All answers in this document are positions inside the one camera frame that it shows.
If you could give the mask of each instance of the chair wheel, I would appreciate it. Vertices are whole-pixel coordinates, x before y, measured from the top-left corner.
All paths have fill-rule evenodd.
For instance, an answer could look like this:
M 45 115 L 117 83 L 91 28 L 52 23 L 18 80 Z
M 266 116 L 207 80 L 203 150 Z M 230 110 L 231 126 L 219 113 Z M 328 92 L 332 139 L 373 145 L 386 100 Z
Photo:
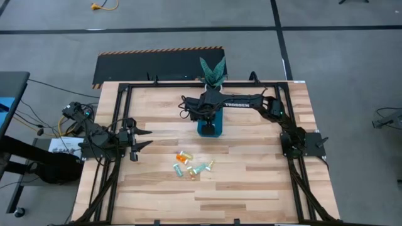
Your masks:
M 14 211 L 14 217 L 22 217 L 25 215 L 25 209 L 17 207 L 17 209 Z

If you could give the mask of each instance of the wooden table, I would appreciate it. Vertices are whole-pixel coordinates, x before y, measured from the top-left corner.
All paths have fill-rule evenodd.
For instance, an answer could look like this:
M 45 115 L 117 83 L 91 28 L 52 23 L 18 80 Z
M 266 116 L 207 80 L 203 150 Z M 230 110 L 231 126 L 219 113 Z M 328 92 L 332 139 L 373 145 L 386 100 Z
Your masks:
M 117 86 L 118 82 L 103 84 L 95 118 L 100 125 L 112 121 Z M 296 123 L 306 131 L 316 130 L 306 84 L 289 82 L 289 88 Z M 262 90 L 224 88 L 223 93 L 258 94 Z M 153 223 L 154 219 L 162 223 L 233 223 L 234 218 L 240 218 L 242 223 L 296 223 L 288 164 L 279 139 L 280 126 L 252 109 L 225 108 L 221 137 L 200 137 L 197 123 L 181 119 L 177 105 L 182 101 L 181 95 L 198 98 L 203 91 L 133 89 L 129 116 L 138 121 L 140 129 L 153 131 L 138 136 L 138 141 L 154 142 L 141 151 L 138 162 L 130 161 L 129 156 L 122 160 L 112 223 Z M 275 96 L 275 93 L 268 89 L 264 95 Z M 121 114 L 125 98 L 123 95 Z M 203 171 L 192 181 L 181 166 L 185 176 L 179 178 L 172 166 L 181 150 L 194 155 L 190 165 L 214 159 L 213 170 Z M 305 158 L 305 162 L 313 194 L 329 214 L 339 218 L 327 167 L 314 157 Z M 88 207 L 96 166 L 94 159 L 85 162 L 73 220 Z M 302 192 L 301 199 L 304 216 L 308 218 Z M 106 216 L 108 195 L 104 200 L 101 219 Z

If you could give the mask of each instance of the orange object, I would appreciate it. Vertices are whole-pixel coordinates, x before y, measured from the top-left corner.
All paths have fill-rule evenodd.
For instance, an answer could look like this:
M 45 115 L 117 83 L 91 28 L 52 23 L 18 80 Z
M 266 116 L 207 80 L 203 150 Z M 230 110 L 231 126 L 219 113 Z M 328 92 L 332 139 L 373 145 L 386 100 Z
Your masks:
M 180 154 L 176 155 L 176 159 L 177 161 L 183 163 L 184 165 L 188 163 L 188 160 L 184 156 L 181 156 Z

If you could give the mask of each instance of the gray carpet floor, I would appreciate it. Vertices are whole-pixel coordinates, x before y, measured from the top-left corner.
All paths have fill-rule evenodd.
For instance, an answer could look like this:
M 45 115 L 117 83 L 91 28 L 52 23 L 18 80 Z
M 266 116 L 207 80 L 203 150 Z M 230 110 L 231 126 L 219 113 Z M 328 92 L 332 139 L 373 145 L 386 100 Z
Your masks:
M 93 0 L 31 3 L 10 0 L 0 30 L 167 28 L 183 26 L 274 26 L 269 0 L 121 0 L 115 11 L 91 11 Z M 401 25 L 402 1 L 277 0 L 282 26 Z M 115 2 L 109 0 L 107 7 Z M 373 129 L 380 107 L 402 107 L 402 30 L 284 31 L 291 71 L 305 80 L 325 143 L 340 216 L 347 222 L 400 225 L 402 131 Z M 97 54 L 191 46 L 223 46 L 231 80 L 250 71 L 263 80 L 284 80 L 275 31 L 0 35 L 0 70 L 28 71 L 31 78 L 89 95 Z M 29 83 L 23 100 L 55 125 L 72 100 L 96 99 Z M 19 110 L 28 112 L 26 106 Z M 8 135 L 31 143 L 35 132 L 13 121 Z M 14 182 L 6 173 L 0 186 Z M 78 183 L 27 187 L 19 206 L 23 218 L 5 214 L 14 186 L 0 190 L 3 226 L 64 223 Z

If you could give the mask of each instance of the green leaf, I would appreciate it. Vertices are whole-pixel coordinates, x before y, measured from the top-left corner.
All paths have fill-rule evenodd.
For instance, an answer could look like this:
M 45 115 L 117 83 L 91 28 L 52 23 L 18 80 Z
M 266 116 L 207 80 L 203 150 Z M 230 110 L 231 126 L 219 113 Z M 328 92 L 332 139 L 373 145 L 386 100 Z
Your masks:
M 208 67 L 207 62 L 200 57 L 200 63 L 201 63 L 201 67 L 202 70 L 204 71 L 204 77 L 205 77 L 205 84 L 211 86 L 215 83 L 215 75 L 214 72 Z
M 207 62 L 202 57 L 200 57 L 200 63 L 201 63 L 202 70 L 204 71 L 204 75 L 211 76 L 213 74 L 213 71 L 208 67 Z
M 220 85 L 222 85 L 222 83 L 224 83 L 226 80 L 226 76 L 223 76 L 222 78 L 220 78 L 213 86 L 214 87 L 218 87 Z
M 225 57 L 215 66 L 214 74 L 215 74 L 215 81 L 219 81 L 220 78 L 223 76 L 225 70 Z

